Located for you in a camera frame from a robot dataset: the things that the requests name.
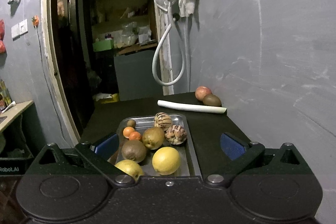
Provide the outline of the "brown kiwi by apple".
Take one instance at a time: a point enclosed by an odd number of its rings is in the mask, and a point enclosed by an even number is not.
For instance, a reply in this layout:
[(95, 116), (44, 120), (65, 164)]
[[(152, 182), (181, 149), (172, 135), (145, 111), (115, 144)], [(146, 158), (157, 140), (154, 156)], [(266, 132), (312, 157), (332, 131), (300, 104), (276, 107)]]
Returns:
[(222, 106), (221, 99), (214, 94), (207, 94), (206, 96), (204, 96), (202, 102), (206, 106), (215, 106), (215, 107)]

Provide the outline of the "dark grey cabinet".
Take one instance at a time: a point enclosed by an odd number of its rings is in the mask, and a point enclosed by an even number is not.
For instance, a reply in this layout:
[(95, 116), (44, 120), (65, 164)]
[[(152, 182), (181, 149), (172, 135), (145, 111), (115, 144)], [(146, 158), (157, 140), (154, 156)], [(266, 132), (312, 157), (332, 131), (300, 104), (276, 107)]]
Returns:
[(153, 50), (116, 56), (114, 67), (121, 101), (149, 98), (163, 94), (152, 75)]

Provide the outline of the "yellow lemon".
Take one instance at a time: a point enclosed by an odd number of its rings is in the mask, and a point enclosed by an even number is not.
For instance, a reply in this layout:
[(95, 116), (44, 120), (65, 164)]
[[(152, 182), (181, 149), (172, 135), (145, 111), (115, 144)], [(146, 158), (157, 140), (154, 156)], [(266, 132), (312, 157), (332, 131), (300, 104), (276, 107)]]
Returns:
[(179, 152), (173, 147), (162, 147), (153, 155), (152, 166), (160, 175), (173, 174), (181, 165)]

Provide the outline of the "metal baking tray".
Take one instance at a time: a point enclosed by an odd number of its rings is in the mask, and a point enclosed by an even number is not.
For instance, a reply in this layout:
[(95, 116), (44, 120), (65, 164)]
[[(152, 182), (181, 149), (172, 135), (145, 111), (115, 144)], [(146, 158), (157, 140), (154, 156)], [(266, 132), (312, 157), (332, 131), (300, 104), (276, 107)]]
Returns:
[[(186, 176), (201, 176), (201, 170), (199, 168), (197, 154), (194, 149), (193, 139), (190, 134), (189, 125), (187, 123), (187, 118), (182, 114), (169, 114), (173, 121), (173, 125), (182, 126), (187, 133), (187, 139), (179, 145), (172, 145), (167, 140), (163, 142), (161, 147), (171, 146), (174, 147), (181, 157), (181, 165), (180, 167), (173, 173), (168, 175), (168, 177), (186, 177)], [(145, 130), (154, 126), (154, 116), (142, 116), (142, 117), (129, 117), (122, 120), (117, 128), (117, 135), (119, 137), (119, 148), (118, 154), (116, 158), (116, 162), (123, 160), (123, 156), (121, 154), (121, 147), (127, 141), (127, 139), (123, 136), (123, 129), (126, 127), (127, 121), (133, 119), (136, 122), (135, 130), (139, 132), (141, 135), (145, 132)], [(147, 150), (146, 158), (139, 163), (142, 167), (142, 170), (147, 176), (160, 176), (152, 166), (152, 158), (155, 154), (156, 150)]]

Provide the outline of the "green pear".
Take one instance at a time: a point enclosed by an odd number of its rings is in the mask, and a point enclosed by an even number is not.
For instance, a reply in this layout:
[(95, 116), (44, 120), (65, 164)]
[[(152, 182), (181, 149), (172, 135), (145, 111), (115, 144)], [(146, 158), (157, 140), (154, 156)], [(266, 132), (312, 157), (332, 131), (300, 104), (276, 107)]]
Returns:
[(138, 181), (138, 179), (144, 175), (141, 166), (132, 160), (125, 159), (117, 162), (114, 166), (124, 173), (130, 175), (132, 178), (134, 178), (135, 181)]

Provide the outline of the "green-brown pear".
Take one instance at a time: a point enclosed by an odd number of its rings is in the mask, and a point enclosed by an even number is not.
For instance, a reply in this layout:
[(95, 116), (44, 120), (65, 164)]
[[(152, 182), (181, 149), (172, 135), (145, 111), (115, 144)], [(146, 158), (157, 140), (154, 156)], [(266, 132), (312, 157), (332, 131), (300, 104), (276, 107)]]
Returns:
[(152, 127), (147, 129), (142, 134), (142, 142), (148, 149), (155, 150), (161, 147), (165, 140), (165, 133), (159, 127)]

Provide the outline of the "white wall switch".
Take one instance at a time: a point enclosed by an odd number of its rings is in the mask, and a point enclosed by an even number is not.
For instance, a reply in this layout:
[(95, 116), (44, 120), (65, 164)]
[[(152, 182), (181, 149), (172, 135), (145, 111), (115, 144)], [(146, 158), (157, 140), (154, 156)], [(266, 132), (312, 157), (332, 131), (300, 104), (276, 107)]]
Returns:
[(12, 26), (11, 28), (11, 37), (13, 40), (19, 38), (20, 36), (29, 32), (28, 30), (28, 21), (24, 19), (23, 21), (19, 22), (18, 24)]

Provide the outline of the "yellow bin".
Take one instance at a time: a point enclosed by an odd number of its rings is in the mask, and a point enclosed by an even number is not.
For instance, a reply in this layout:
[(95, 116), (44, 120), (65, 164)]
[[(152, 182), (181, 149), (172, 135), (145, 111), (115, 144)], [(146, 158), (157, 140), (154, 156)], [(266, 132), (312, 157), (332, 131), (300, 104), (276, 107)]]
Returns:
[(95, 100), (99, 104), (106, 104), (106, 103), (115, 103), (120, 100), (119, 94), (106, 94), (106, 93), (99, 93), (96, 95)]

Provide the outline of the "green box on shelf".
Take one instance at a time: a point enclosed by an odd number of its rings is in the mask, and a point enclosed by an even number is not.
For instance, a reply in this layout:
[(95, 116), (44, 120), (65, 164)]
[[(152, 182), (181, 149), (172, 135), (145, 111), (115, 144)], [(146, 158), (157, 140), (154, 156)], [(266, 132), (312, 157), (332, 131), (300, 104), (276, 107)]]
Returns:
[(113, 47), (114, 47), (114, 42), (112, 39), (99, 40), (93, 43), (94, 52), (112, 50)]

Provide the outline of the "wooden side shelf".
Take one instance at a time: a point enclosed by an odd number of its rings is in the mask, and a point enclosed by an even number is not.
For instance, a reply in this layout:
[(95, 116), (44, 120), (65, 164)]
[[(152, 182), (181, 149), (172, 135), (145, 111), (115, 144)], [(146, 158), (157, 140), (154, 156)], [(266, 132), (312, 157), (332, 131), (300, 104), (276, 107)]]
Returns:
[(4, 113), (1, 113), (1, 124), (0, 124), (0, 133), (3, 131), (16, 119), (18, 118), (25, 110), (27, 110), (33, 101), (26, 101), (22, 103), (16, 103), (14, 106), (6, 110)]

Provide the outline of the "small orange tangerine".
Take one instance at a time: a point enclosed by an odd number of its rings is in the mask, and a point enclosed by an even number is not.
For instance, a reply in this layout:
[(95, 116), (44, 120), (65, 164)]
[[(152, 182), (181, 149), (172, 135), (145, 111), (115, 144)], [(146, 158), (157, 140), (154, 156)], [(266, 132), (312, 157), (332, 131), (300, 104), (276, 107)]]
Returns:
[(128, 139), (130, 134), (133, 132), (135, 132), (135, 129), (131, 126), (127, 126), (123, 129), (122, 134), (126, 139)]
[(142, 141), (142, 135), (137, 131), (131, 132), (129, 135), (129, 140)]

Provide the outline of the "red apple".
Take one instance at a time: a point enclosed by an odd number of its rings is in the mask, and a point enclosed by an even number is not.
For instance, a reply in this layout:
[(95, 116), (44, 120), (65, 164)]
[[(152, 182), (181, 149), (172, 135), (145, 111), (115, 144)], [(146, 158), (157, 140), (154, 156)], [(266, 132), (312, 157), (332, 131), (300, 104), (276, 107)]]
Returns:
[(208, 88), (206, 86), (199, 86), (199, 87), (197, 87), (197, 89), (195, 91), (195, 97), (198, 101), (203, 101), (205, 96), (209, 95), (211, 93), (212, 93), (212, 91), (211, 91), (210, 88)]

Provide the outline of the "white leek stalk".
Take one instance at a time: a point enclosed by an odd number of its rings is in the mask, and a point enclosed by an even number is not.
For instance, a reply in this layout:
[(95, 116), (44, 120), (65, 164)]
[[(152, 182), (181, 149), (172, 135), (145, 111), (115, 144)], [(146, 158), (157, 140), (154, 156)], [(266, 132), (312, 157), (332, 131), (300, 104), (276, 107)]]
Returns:
[(174, 110), (192, 111), (200, 113), (224, 114), (227, 111), (225, 107), (193, 105), (193, 104), (176, 103), (164, 100), (157, 100), (157, 105)]

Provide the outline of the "brown kiwi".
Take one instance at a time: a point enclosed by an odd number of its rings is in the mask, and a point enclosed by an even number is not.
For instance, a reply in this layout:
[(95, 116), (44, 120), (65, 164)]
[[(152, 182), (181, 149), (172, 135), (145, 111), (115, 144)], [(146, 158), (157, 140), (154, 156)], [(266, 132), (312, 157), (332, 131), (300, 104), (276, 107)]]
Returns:
[(206, 96), (204, 96), (202, 102), (206, 106), (215, 106), (215, 107), (222, 106), (221, 99), (214, 94), (207, 94)]
[(146, 158), (147, 148), (139, 140), (128, 140), (122, 146), (121, 155), (124, 159), (142, 162)]

